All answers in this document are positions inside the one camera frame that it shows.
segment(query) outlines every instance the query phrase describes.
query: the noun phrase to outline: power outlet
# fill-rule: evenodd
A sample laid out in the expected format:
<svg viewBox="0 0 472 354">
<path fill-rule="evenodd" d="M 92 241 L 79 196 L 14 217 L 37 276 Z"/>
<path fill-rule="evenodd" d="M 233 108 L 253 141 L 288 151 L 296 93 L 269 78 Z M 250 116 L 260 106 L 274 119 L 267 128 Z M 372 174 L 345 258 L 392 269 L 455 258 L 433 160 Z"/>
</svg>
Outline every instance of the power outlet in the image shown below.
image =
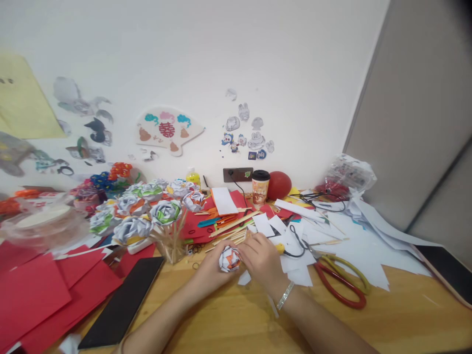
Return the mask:
<svg viewBox="0 0 472 354">
<path fill-rule="evenodd" d="M 252 180 L 252 167 L 240 167 L 240 168 L 229 168 L 223 169 L 223 180 L 225 182 L 250 182 Z"/>
</svg>

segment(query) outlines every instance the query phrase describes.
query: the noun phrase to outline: container lid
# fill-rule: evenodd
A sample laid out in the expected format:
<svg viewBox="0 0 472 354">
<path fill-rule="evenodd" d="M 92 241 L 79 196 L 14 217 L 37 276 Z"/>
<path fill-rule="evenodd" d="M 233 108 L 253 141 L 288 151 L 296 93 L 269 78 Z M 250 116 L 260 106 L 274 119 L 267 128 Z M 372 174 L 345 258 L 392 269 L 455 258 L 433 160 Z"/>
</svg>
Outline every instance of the container lid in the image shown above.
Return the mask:
<svg viewBox="0 0 472 354">
<path fill-rule="evenodd" d="M 269 172 L 264 171 L 264 170 L 255 170 L 252 173 L 252 179 L 260 180 L 260 181 L 269 180 L 270 174 Z"/>
<path fill-rule="evenodd" d="M 58 205 L 54 206 L 51 209 L 40 211 L 36 214 L 27 216 L 23 220 L 20 220 L 16 226 L 18 228 L 30 228 L 53 220 L 62 218 L 71 210 L 70 206 L 67 205 Z"/>
</svg>

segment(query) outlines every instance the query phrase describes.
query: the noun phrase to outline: yellow paper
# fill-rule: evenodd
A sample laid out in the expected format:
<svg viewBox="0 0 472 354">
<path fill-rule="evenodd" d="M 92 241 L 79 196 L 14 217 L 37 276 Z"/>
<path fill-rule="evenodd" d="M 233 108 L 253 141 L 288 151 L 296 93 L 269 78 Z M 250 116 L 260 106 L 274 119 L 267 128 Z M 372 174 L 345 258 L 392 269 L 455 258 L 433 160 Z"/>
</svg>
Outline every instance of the yellow paper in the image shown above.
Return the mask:
<svg viewBox="0 0 472 354">
<path fill-rule="evenodd" d="M 20 139 L 65 138 L 25 58 L 0 55 L 0 131 Z"/>
<path fill-rule="evenodd" d="M 289 195 L 291 195 L 291 194 L 300 194 L 300 191 L 298 189 L 296 189 L 295 187 L 292 187 L 292 189 L 289 192 Z M 297 199 L 290 198 L 289 196 L 286 196 L 283 199 L 283 201 L 292 202 L 292 204 L 295 204 L 295 205 L 298 205 L 298 206 L 301 206 L 301 207 L 311 207 L 311 205 L 309 205 L 308 203 L 304 203 L 304 202 L 301 202 Z"/>
</svg>

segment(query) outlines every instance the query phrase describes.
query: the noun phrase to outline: silver bracelet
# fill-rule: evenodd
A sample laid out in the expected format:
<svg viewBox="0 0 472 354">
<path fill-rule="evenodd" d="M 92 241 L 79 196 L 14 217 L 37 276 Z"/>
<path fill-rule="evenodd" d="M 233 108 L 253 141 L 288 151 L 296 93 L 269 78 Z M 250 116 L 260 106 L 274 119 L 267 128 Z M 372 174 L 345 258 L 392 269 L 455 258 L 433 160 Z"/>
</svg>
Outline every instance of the silver bracelet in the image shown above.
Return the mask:
<svg viewBox="0 0 472 354">
<path fill-rule="evenodd" d="M 292 291 L 292 288 L 294 287 L 295 283 L 290 282 L 289 286 L 287 287 L 287 290 L 285 290 L 284 294 L 282 295 L 282 298 L 280 299 L 279 303 L 277 304 L 277 310 L 280 311 L 282 306 L 285 303 L 285 300 L 289 297 L 290 292 Z"/>
</svg>

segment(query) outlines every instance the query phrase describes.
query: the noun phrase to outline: wooden table surface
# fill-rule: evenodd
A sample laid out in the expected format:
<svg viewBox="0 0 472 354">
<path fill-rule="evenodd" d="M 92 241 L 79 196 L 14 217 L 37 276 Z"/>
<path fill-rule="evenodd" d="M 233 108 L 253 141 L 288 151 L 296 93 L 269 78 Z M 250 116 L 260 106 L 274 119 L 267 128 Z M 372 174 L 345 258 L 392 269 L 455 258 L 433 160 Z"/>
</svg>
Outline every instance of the wooden table surface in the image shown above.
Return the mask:
<svg viewBox="0 0 472 354">
<path fill-rule="evenodd" d="M 135 330 L 183 285 L 195 272 L 193 263 L 204 257 L 202 252 L 176 265 L 166 263 L 131 329 Z M 439 353 L 472 348 L 472 311 L 461 305 L 437 279 L 383 268 L 390 292 L 373 288 L 367 297 L 367 306 L 360 311 L 336 300 L 312 266 L 309 271 L 313 287 L 305 289 L 381 353 Z M 165 353 L 311 353 L 307 342 L 283 312 L 275 319 L 259 284 L 251 281 L 243 287 L 237 285 L 237 280 L 238 276 L 187 314 Z M 355 299 L 343 285 L 332 283 L 344 296 Z M 74 332 L 84 336 L 104 306 Z M 102 348 L 81 353 L 107 354 L 112 350 Z M 48 353 L 59 352 L 51 348 Z"/>
</svg>

